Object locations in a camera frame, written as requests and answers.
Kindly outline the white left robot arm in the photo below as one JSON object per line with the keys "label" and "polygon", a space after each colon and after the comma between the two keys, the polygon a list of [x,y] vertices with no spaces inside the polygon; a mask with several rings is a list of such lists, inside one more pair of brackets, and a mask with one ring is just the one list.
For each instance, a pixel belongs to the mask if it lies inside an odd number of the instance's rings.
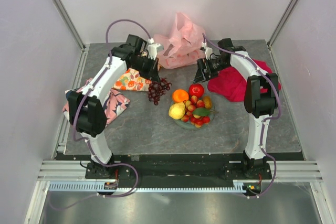
{"label": "white left robot arm", "polygon": [[112,152],[104,135],[107,124],[103,109],[105,98],[130,68],[145,79],[160,82],[157,56],[162,50],[163,45],[153,39],[143,40],[129,35],[124,44],[109,51],[103,67],[81,91],[71,91],[67,96],[69,123],[87,143],[91,159],[98,163],[97,173],[103,178],[111,178],[115,173],[115,165],[110,162]]}

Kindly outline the pink plastic bag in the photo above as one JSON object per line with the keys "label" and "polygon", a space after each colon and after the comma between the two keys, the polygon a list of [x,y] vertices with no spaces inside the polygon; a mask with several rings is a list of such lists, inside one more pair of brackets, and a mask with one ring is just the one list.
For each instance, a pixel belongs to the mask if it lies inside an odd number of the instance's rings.
{"label": "pink plastic bag", "polygon": [[184,13],[177,12],[170,34],[154,35],[154,41],[164,48],[158,53],[159,65],[174,69],[196,64],[198,59],[205,57],[201,51],[204,33],[203,27],[193,23]]}

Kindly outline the yellow fake pear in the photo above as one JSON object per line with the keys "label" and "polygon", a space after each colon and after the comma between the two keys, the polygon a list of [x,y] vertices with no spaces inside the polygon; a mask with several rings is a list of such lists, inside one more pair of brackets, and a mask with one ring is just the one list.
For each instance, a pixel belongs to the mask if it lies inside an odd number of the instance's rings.
{"label": "yellow fake pear", "polygon": [[185,104],[183,102],[174,103],[169,108],[169,116],[174,120],[180,120],[185,115]]}

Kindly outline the red fake apple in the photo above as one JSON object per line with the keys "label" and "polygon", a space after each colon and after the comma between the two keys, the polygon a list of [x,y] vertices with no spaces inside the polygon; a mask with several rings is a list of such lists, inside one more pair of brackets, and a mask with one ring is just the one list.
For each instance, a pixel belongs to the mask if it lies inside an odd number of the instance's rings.
{"label": "red fake apple", "polygon": [[198,98],[201,98],[204,94],[204,88],[199,83],[192,84],[192,85],[190,85],[190,87],[188,89],[188,93],[189,93],[190,97],[196,96]]}

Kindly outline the grey-green round plate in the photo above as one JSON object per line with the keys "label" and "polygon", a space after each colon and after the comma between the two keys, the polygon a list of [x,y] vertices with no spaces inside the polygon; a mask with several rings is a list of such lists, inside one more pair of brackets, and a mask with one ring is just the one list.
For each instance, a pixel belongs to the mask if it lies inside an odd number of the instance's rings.
{"label": "grey-green round plate", "polygon": [[190,111],[185,107],[185,115],[180,120],[173,121],[180,127],[187,130],[197,130],[207,126],[214,118],[215,111],[208,110],[203,107],[195,108]]}

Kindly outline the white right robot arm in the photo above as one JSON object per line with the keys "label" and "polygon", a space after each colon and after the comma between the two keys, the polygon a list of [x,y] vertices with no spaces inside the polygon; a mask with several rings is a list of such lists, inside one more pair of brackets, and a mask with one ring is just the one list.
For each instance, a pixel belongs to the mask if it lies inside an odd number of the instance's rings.
{"label": "white right robot arm", "polygon": [[278,76],[258,66],[246,49],[234,46],[230,38],[222,39],[211,47],[209,43],[210,40],[204,37],[201,51],[205,57],[197,61],[194,83],[209,81],[228,67],[236,69],[246,81],[244,107],[249,114],[249,134],[240,172],[251,179],[268,169],[265,148],[268,125],[275,109],[281,108]]}

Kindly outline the purple fake grape bunch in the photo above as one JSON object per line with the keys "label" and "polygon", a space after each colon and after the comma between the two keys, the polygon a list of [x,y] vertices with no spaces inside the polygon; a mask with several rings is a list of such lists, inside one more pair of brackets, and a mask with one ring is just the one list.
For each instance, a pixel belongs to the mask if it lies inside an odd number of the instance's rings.
{"label": "purple fake grape bunch", "polygon": [[171,83],[167,78],[161,78],[159,82],[152,81],[148,88],[148,100],[154,105],[159,105],[160,97],[171,89]]}

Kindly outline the brown fake kiwi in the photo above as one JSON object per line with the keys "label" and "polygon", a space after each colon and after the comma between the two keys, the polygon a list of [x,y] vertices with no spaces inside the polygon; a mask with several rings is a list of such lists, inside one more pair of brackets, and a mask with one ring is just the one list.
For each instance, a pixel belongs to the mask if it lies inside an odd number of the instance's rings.
{"label": "brown fake kiwi", "polygon": [[203,96],[202,100],[204,102],[204,107],[210,110],[213,106],[211,98],[209,96]]}

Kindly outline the orange fake mandarin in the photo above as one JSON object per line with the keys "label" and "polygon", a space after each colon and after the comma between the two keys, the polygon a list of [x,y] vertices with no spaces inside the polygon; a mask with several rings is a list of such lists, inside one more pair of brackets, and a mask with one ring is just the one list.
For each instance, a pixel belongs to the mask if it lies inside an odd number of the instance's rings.
{"label": "orange fake mandarin", "polygon": [[172,94],[172,99],[174,103],[185,102],[189,100],[189,93],[183,89],[176,89]]}

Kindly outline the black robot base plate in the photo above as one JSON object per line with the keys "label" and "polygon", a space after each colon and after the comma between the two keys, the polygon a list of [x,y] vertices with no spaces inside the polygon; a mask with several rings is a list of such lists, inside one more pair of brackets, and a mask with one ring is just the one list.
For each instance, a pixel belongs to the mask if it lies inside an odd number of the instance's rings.
{"label": "black robot base plate", "polygon": [[112,155],[105,167],[94,161],[81,165],[86,169],[85,178],[134,178],[134,171],[120,164],[133,166],[140,176],[163,177],[192,175],[222,179],[272,179],[270,165],[264,157],[249,160],[245,154],[150,154],[150,155]]}

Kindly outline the red yellow fake fruit bunch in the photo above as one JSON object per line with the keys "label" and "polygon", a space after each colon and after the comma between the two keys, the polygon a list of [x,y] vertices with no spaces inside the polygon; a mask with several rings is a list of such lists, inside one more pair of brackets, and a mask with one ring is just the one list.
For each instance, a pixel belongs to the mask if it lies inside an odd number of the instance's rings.
{"label": "red yellow fake fruit bunch", "polygon": [[184,105],[185,113],[179,122],[192,129],[200,129],[208,125],[217,113],[212,98],[207,95],[200,98],[192,95]]}

